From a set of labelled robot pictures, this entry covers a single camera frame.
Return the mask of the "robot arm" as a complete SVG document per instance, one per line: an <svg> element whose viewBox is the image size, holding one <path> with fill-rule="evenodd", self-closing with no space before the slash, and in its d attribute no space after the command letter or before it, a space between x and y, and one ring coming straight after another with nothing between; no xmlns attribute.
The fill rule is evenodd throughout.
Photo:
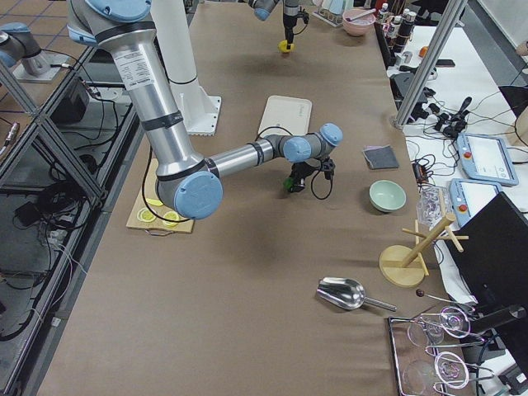
<svg viewBox="0 0 528 396"><path fill-rule="evenodd" d="M301 136L269 134L206 158L196 152L154 44L157 30L150 1L69 1L72 40L108 52L125 84L158 160L156 192L165 206L186 219L204 219L219 207L221 177L275 158L293 164L320 162L343 139L332 123Z"/></svg>
<svg viewBox="0 0 528 396"><path fill-rule="evenodd" d="M247 4L253 9L253 13L260 21L265 21L280 3L279 0L248 0ZM298 1L282 1L282 22L285 31L285 42L287 45L294 43L294 28L299 19L304 18L304 11Z"/></svg>

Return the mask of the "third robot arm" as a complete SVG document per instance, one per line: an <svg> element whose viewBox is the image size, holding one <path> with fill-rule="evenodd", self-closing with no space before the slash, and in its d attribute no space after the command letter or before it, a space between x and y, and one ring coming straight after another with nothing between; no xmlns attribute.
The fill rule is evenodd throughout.
<svg viewBox="0 0 528 396"><path fill-rule="evenodd" d="M51 67L50 57L21 22L1 25L1 61L7 68L20 62L13 75L25 83L50 83L59 71Z"/></svg>

